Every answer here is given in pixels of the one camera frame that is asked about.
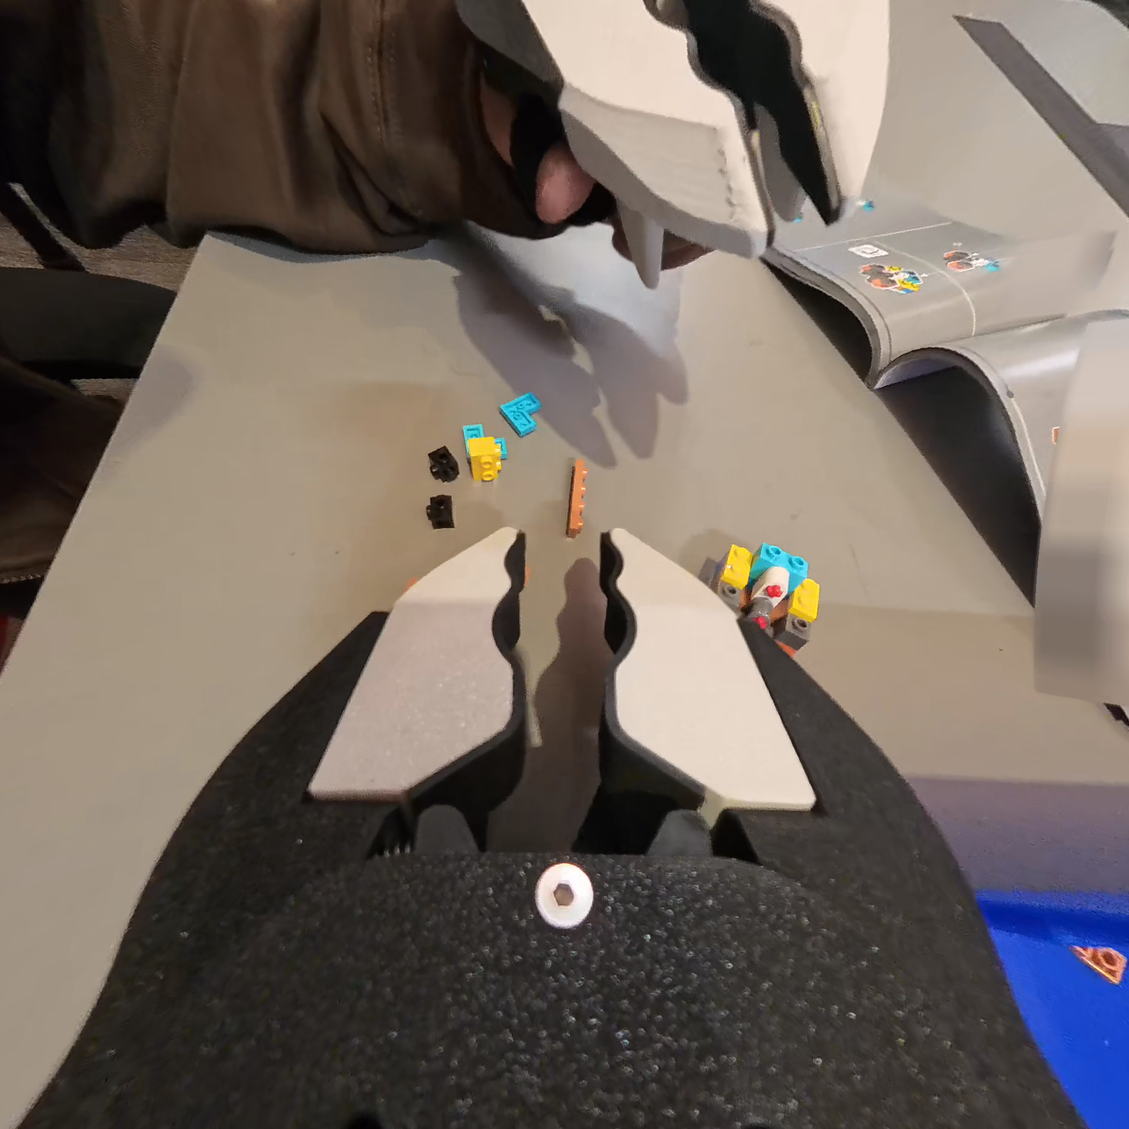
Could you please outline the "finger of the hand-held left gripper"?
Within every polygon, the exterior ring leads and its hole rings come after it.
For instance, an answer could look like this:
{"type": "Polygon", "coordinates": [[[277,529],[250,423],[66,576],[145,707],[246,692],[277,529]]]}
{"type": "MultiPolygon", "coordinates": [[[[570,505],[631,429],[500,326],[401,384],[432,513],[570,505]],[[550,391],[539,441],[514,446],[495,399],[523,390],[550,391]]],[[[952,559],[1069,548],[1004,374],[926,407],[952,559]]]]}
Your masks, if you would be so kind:
{"type": "Polygon", "coordinates": [[[890,72],[889,1],[700,1],[696,52],[743,107],[774,212],[829,224],[866,185],[890,72]]]}
{"type": "Polygon", "coordinates": [[[699,76],[684,29],[629,1],[467,1],[481,43],[555,93],[582,168],[683,240],[742,258],[770,220],[737,99],[699,76]]]}

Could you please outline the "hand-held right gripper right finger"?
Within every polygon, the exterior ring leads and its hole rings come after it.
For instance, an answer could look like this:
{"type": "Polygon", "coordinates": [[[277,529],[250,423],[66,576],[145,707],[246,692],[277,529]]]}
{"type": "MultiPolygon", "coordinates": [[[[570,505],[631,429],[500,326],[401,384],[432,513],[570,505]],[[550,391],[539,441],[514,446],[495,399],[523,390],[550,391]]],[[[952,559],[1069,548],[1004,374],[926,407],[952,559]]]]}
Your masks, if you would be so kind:
{"type": "Polygon", "coordinates": [[[737,614],[621,527],[601,536],[600,581],[602,786],[702,814],[811,812],[815,789],[737,614]]]}

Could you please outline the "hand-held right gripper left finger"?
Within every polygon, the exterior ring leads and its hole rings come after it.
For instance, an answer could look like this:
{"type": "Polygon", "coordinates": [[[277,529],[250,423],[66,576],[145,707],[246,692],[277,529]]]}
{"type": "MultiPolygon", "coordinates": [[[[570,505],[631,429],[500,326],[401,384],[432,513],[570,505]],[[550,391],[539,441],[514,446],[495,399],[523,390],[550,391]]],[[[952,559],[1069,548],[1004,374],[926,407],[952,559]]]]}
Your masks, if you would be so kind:
{"type": "Polygon", "coordinates": [[[501,527],[393,605],[309,782],[316,800],[501,802],[520,779],[526,536],[501,527]]]}

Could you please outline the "multicoloured toy brick assembly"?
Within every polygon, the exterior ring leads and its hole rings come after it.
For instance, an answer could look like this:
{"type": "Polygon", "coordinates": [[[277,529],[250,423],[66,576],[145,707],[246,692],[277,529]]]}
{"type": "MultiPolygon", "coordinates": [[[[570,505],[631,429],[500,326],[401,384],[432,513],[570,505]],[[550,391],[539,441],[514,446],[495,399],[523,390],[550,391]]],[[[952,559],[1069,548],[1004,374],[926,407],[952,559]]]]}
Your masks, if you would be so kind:
{"type": "Polygon", "coordinates": [[[699,578],[739,622],[762,630],[786,654],[794,657],[811,642],[821,586],[805,558],[768,542],[757,548],[730,544],[702,563],[699,578]]]}

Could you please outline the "blue plastic bin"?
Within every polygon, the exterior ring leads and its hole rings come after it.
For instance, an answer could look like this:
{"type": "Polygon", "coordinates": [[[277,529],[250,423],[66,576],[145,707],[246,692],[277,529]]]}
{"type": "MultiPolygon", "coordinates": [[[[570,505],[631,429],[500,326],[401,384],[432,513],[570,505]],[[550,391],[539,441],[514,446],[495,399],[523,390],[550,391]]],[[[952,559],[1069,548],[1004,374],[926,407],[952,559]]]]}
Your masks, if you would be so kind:
{"type": "Polygon", "coordinates": [[[979,891],[977,902],[1027,1027],[1083,1122],[1128,1126],[1128,973],[1110,984],[1070,950],[1128,955],[1126,895],[979,891]]]}

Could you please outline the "grey desk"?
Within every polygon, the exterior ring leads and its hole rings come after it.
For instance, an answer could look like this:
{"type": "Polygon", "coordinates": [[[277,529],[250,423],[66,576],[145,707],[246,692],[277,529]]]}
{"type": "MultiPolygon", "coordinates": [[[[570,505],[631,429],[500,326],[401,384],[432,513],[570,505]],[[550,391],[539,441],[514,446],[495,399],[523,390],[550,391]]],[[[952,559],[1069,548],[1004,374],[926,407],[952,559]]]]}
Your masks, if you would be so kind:
{"type": "Polygon", "coordinates": [[[222,754],[402,581],[503,524],[527,532],[534,708],[500,845],[566,845],[597,786],[598,529],[688,567],[768,535],[829,598],[804,662],[925,786],[975,884],[1126,891],[1126,735],[1032,689],[1026,598],[811,296],[734,258],[644,292],[590,231],[403,259],[202,247],[3,676],[3,1125],[222,754]],[[499,406],[526,392],[518,437],[499,406]],[[469,425],[506,439],[496,481],[469,425]]]}

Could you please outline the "person's left hand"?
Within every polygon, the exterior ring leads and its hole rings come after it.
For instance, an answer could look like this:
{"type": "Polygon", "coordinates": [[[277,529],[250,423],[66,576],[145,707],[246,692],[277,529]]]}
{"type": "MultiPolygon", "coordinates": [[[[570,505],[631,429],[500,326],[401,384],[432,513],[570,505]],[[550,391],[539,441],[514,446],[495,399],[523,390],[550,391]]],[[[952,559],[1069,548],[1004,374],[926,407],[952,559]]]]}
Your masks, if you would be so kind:
{"type": "Polygon", "coordinates": [[[569,145],[553,144],[542,157],[535,183],[535,211],[550,226],[561,226],[588,203],[596,180],[575,161],[569,145]]]}

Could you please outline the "grey instruction booklet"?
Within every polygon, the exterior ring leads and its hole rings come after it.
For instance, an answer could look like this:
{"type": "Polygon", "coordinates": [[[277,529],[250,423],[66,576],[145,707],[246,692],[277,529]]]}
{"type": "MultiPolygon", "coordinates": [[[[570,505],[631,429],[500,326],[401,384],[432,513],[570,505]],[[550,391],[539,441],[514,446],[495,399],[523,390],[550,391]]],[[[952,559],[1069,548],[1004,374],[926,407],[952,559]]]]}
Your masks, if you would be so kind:
{"type": "Polygon", "coordinates": [[[765,262],[800,297],[1035,601],[1057,433],[1116,234],[1018,240],[885,192],[827,227],[812,206],[765,262]]]}

